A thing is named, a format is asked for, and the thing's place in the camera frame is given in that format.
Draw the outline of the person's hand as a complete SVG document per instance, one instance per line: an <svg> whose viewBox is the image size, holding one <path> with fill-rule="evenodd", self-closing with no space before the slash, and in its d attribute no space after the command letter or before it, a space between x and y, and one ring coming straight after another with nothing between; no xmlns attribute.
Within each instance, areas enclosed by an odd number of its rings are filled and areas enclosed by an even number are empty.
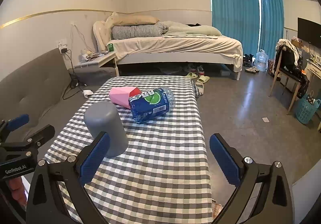
<svg viewBox="0 0 321 224"><path fill-rule="evenodd" d="M21 177L10 179L7 182L8 187L11 191L11 195L14 200L16 200L20 206L25 207L27 205L26 195L24 193L24 185Z"/></svg>

